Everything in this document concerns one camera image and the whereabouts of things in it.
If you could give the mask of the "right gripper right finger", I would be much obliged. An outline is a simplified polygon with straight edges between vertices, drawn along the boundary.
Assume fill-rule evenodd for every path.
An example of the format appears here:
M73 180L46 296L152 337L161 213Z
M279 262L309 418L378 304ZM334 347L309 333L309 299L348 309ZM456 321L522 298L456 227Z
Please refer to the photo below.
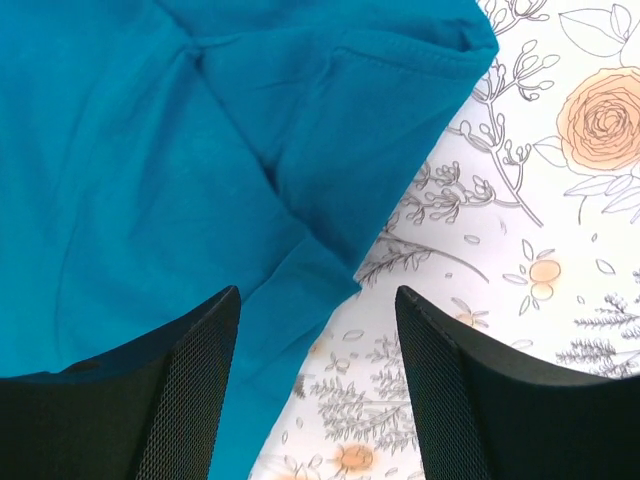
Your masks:
M539 360L407 286L395 312L426 478L638 478L637 377Z

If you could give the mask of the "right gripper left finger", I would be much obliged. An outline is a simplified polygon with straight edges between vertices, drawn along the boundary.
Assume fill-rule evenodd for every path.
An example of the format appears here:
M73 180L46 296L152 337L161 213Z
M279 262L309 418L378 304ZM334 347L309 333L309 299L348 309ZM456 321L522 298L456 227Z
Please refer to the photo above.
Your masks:
M59 373L2 379L2 478L207 478L240 309L228 287Z

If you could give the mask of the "blue t shirt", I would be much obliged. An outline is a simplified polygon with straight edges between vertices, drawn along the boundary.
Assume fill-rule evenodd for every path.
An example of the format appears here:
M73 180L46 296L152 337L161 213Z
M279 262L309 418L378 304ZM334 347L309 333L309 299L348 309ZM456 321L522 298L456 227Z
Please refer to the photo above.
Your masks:
M236 286L210 475L248 477L497 50L473 1L3 2L2 374Z

